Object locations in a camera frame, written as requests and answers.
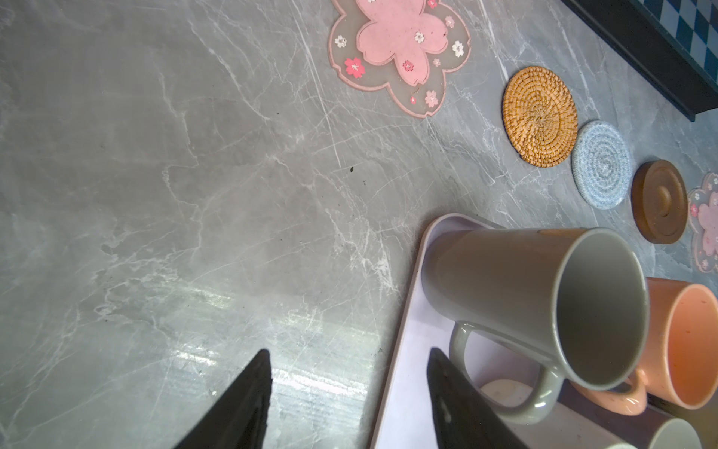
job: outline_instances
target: brown wooden coaster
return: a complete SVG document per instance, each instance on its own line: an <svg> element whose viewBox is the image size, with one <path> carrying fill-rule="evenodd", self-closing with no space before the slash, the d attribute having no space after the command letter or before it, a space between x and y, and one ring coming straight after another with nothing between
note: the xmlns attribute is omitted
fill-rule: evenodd
<svg viewBox="0 0 718 449"><path fill-rule="evenodd" d="M640 233L654 244L676 243L688 221L686 185L666 160L638 168L631 187L633 219Z"/></svg>
<svg viewBox="0 0 718 449"><path fill-rule="evenodd" d="M528 67L506 86L503 125L521 159L537 167L553 167L571 154L576 143L576 105L556 73Z"/></svg>

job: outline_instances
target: woven rattan coaster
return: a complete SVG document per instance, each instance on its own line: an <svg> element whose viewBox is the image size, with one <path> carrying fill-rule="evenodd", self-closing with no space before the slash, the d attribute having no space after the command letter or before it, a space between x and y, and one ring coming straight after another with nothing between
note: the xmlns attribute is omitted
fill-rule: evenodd
<svg viewBox="0 0 718 449"><path fill-rule="evenodd" d="M571 154L576 143L576 105L556 73L528 67L506 86L503 125L521 159L537 167L553 167Z"/></svg>

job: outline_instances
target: orange mug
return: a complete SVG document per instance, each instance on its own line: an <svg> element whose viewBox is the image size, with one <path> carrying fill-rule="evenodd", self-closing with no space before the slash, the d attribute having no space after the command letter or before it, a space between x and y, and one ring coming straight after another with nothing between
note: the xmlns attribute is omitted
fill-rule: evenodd
<svg viewBox="0 0 718 449"><path fill-rule="evenodd" d="M703 407L718 387L718 301L704 285L649 277L648 340L629 392L597 392L573 384L595 404L639 415L646 392L687 409Z"/></svg>

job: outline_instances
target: small white flower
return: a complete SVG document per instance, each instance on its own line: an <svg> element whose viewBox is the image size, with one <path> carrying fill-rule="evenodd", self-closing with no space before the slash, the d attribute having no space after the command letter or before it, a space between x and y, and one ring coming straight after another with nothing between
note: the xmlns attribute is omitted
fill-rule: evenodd
<svg viewBox="0 0 718 449"><path fill-rule="evenodd" d="M456 57L462 57L464 55L464 45L459 41L454 42L451 49L454 50Z"/></svg>

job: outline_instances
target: blue and white checkered surface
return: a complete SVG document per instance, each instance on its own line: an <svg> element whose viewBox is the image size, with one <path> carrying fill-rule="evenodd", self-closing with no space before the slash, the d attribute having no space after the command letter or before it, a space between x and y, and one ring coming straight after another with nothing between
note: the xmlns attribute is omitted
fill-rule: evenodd
<svg viewBox="0 0 718 449"><path fill-rule="evenodd" d="M718 0L638 0L718 83Z"/></svg>

